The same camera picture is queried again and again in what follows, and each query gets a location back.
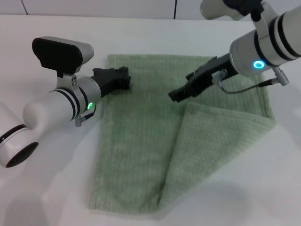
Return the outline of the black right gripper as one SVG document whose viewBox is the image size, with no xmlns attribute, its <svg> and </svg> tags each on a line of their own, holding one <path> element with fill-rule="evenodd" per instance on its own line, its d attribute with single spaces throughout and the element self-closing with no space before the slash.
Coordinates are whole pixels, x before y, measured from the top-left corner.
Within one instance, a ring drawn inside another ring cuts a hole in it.
<svg viewBox="0 0 301 226">
<path fill-rule="evenodd" d="M 205 89 L 213 85 L 212 74 L 225 70 L 227 72 L 223 80 L 235 76 L 235 69 L 230 60 L 230 54 L 221 57 L 213 57 L 207 63 L 200 66 L 194 72 L 186 76 L 187 83 L 168 93 L 174 102 L 181 102 L 190 97 L 196 97 Z"/>
</svg>

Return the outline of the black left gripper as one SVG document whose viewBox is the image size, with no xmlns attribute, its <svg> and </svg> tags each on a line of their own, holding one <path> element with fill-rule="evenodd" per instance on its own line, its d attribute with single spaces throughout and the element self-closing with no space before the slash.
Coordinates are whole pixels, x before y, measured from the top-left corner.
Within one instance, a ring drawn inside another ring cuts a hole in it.
<svg viewBox="0 0 301 226">
<path fill-rule="evenodd" d="M 129 76 L 128 67 L 123 66 L 119 69 L 93 69 L 92 79 L 98 84 L 101 91 L 101 97 L 120 89 L 119 75 L 123 77 L 121 79 L 121 89 L 130 89 L 131 76 Z"/>
</svg>

